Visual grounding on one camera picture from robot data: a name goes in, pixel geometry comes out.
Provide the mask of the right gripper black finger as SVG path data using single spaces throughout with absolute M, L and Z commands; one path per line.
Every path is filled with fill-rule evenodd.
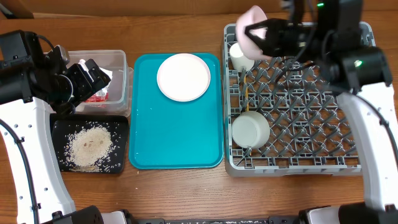
M 269 27 L 274 22 L 273 19 L 267 19 L 261 22 L 253 23 L 245 27 L 245 33 L 256 33 L 256 32 L 263 32 L 266 33 Z
M 266 30 L 248 30 L 245 33 L 247 38 L 244 54 L 246 56 L 270 56 L 264 43 L 266 41 Z

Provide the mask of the small pink saucer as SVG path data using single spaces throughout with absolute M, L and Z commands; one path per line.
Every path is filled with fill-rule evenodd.
M 245 27 L 267 20 L 267 16 L 259 6 L 253 6 L 242 14 L 236 22 L 236 38 L 242 53 L 251 60 L 270 60 L 262 50 L 244 33 Z

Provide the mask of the red snack wrapper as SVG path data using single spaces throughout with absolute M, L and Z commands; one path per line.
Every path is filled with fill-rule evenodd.
M 101 103 L 107 101 L 109 93 L 107 88 L 103 88 L 96 92 L 93 96 L 89 97 L 85 103 Z

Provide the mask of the white cup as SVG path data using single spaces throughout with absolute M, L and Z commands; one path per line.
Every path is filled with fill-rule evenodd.
M 238 43 L 235 43 L 230 47 L 229 55 L 231 57 L 233 68 L 238 72 L 242 72 L 243 70 L 248 71 L 252 69 L 255 64 L 254 60 L 248 59 L 243 54 Z

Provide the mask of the pile of rice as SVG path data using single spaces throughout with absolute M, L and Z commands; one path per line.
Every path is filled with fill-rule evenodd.
M 112 142 L 112 134 L 106 127 L 96 124 L 65 137 L 67 143 L 63 147 L 63 155 L 66 158 L 62 164 L 72 168 L 72 171 L 111 172 L 111 168 L 114 168 L 114 165 L 106 163 L 111 162 L 117 146 Z

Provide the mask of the grey bowl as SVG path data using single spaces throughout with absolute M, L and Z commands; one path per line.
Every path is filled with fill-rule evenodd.
M 270 137 L 271 128 L 267 119 L 257 111 L 246 111 L 232 123 L 234 142 L 242 148 L 259 149 Z

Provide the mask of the large pink plate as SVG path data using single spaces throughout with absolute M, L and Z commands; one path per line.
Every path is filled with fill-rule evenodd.
M 193 54 L 175 54 L 167 58 L 157 71 L 160 91 L 179 102 L 201 97 L 211 82 L 211 73 L 203 59 Z

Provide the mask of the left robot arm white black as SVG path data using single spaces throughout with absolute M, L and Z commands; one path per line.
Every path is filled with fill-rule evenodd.
M 77 210 L 63 182 L 50 132 L 50 115 L 73 114 L 106 87 L 109 75 L 94 60 L 70 63 L 61 46 L 15 30 L 1 36 L 1 136 L 17 193 L 19 223 L 133 223 L 127 210 Z

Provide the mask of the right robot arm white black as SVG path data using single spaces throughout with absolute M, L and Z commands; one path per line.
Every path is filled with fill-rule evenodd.
M 269 19 L 253 6 L 236 23 L 252 60 L 289 56 L 320 68 L 354 137 L 364 200 L 302 210 L 297 223 L 397 222 L 397 116 L 393 76 L 383 51 L 361 42 L 361 0 L 284 1 L 288 19 Z

